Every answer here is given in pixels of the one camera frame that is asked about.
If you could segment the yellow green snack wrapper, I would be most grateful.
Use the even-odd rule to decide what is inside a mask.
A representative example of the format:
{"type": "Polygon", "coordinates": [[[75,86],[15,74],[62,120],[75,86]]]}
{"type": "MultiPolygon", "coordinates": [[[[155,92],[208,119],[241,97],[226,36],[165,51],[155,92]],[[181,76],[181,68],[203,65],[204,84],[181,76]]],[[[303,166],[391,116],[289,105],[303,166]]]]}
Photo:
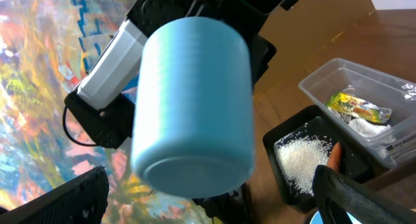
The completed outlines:
{"type": "Polygon", "coordinates": [[[340,113],[377,124],[387,123],[393,113],[390,108],[376,106],[369,101],[344,92],[333,94],[326,102],[326,106],[340,113]]]}

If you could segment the light blue cup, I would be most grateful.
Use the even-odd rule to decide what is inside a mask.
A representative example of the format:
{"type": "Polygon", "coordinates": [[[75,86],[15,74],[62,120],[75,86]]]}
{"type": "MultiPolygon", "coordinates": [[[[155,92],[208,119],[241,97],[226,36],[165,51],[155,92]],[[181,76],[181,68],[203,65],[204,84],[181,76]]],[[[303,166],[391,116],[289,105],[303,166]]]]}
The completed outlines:
{"type": "Polygon", "coordinates": [[[224,22],[189,17],[157,29],[142,53],[131,168],[159,192],[214,197],[254,170],[250,54],[224,22]]]}

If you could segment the pile of white rice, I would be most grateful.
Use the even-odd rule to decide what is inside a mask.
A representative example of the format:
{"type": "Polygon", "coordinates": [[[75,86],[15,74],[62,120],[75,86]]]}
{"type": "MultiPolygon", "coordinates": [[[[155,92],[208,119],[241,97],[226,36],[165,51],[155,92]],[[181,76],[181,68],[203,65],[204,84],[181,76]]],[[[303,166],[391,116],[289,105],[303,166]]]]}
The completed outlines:
{"type": "Polygon", "coordinates": [[[313,195],[316,167],[327,164],[333,144],[317,128],[304,123],[274,143],[274,154],[293,196],[313,195]]]}

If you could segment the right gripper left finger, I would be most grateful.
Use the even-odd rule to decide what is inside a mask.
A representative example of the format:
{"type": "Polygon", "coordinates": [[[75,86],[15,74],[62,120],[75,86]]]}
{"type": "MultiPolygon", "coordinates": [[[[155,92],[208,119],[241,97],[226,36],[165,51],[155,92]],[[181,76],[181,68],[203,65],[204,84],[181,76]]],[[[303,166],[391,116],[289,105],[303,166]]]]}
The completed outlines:
{"type": "Polygon", "coordinates": [[[1,214],[4,224],[100,224],[108,206],[109,179],[94,167],[40,197],[1,214]]]}

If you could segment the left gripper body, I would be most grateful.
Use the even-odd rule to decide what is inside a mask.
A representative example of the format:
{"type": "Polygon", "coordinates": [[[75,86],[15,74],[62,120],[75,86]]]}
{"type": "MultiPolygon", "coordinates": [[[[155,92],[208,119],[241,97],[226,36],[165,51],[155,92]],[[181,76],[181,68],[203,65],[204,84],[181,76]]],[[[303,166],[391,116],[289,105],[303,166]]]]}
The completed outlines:
{"type": "Polygon", "coordinates": [[[187,16],[218,19],[233,27],[244,38],[250,51],[252,83],[268,69],[276,47],[259,35],[276,8],[290,10],[299,0],[187,0],[187,16]]]}

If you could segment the white tissue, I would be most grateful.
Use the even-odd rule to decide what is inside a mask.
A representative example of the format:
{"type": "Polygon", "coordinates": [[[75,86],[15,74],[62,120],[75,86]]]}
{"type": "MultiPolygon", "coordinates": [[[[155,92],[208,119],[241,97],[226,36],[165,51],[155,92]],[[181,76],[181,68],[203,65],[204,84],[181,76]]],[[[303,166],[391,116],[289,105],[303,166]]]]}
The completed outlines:
{"type": "Polygon", "coordinates": [[[328,110],[363,137],[377,136],[391,128],[390,125],[375,125],[373,123],[368,122],[365,119],[353,118],[348,114],[338,112],[330,107],[328,107],[328,110]]]}

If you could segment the light blue bowl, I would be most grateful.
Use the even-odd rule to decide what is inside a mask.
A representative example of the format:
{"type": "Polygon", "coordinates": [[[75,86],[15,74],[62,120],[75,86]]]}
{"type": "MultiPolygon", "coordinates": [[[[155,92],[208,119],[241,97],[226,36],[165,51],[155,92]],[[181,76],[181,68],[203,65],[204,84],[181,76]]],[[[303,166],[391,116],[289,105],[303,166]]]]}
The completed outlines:
{"type": "MultiPolygon", "coordinates": [[[[350,213],[347,213],[349,219],[351,220],[352,224],[362,224],[359,220],[357,220],[354,216],[352,216],[350,213]]],[[[320,212],[317,211],[309,221],[309,224],[323,224],[320,212]]]]}

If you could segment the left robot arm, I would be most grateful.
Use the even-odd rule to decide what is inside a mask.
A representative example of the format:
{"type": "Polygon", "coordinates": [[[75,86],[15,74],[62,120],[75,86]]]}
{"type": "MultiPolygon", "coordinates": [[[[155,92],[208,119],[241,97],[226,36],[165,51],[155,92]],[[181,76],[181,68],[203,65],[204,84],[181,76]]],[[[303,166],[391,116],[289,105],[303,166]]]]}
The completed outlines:
{"type": "Polygon", "coordinates": [[[268,69],[276,47],[259,35],[277,7],[299,0],[136,0],[88,75],[64,100],[91,147],[117,149],[131,140],[135,106],[122,90],[137,75],[146,40],[176,19],[204,16],[236,29],[250,50],[252,83],[268,69]]]}

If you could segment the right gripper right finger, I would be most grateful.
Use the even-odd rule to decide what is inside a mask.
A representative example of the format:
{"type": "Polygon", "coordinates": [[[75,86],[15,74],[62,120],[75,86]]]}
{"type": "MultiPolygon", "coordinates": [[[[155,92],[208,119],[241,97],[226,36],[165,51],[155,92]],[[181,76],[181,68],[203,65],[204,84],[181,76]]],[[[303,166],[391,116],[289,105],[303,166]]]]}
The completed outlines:
{"type": "Polygon", "coordinates": [[[415,223],[414,211],[388,201],[327,166],[316,168],[313,193],[324,224],[351,223],[349,215],[360,223],[415,223]]]}

